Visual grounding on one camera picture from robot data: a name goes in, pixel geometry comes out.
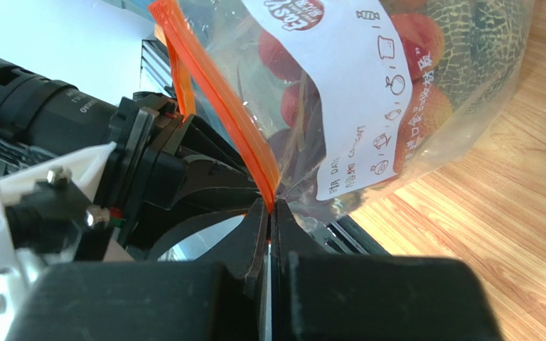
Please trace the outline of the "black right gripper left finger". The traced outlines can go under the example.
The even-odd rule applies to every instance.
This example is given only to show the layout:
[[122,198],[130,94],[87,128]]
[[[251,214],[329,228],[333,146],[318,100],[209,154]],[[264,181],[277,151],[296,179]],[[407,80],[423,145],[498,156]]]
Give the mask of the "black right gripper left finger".
[[8,340],[263,340],[269,213],[256,200],[191,261],[73,262],[41,275]]

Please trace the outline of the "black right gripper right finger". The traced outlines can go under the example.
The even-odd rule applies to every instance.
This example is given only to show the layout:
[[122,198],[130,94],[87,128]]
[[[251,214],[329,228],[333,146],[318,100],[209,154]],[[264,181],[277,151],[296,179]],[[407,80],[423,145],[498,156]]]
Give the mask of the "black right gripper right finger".
[[271,211],[274,340],[502,340],[481,281],[458,259],[333,254]]

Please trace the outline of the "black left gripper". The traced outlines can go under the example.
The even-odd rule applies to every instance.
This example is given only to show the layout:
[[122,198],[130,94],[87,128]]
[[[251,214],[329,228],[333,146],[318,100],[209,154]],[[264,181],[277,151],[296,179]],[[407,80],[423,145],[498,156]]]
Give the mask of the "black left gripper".
[[95,136],[116,145],[95,202],[119,210],[117,242],[137,259],[158,259],[260,197],[232,144],[175,98],[139,92],[97,105],[92,118]]

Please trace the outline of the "bunch of red lychees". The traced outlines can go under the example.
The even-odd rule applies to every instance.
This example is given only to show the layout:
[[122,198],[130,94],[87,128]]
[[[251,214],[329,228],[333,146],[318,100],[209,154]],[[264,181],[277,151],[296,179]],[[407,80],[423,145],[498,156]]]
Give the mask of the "bunch of red lychees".
[[248,1],[276,53],[267,67],[297,81],[313,119],[318,198],[400,177],[417,148],[452,113],[435,69],[445,40],[426,14],[388,14],[379,1]]

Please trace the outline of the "clear orange zip top bag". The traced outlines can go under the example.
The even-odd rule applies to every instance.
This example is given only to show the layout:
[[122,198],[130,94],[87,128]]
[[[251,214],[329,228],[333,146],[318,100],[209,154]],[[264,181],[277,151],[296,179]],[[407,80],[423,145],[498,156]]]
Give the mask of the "clear orange zip top bag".
[[533,1],[153,1],[184,114],[319,229],[469,150],[515,89]]

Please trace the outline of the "green netted melon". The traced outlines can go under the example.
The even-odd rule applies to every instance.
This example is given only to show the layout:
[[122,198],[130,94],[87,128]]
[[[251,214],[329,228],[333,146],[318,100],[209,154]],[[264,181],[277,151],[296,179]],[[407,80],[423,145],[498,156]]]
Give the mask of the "green netted melon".
[[531,21],[524,1],[428,1],[445,50],[437,87],[453,109],[473,114],[492,102],[523,59]]

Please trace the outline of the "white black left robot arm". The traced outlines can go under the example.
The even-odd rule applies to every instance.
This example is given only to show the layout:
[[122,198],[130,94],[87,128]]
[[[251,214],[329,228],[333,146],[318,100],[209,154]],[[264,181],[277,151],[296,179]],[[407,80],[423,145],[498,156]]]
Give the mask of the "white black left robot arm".
[[112,216],[114,240],[147,253],[167,232],[260,196],[239,153],[169,94],[110,104],[0,58],[0,179],[62,166]]

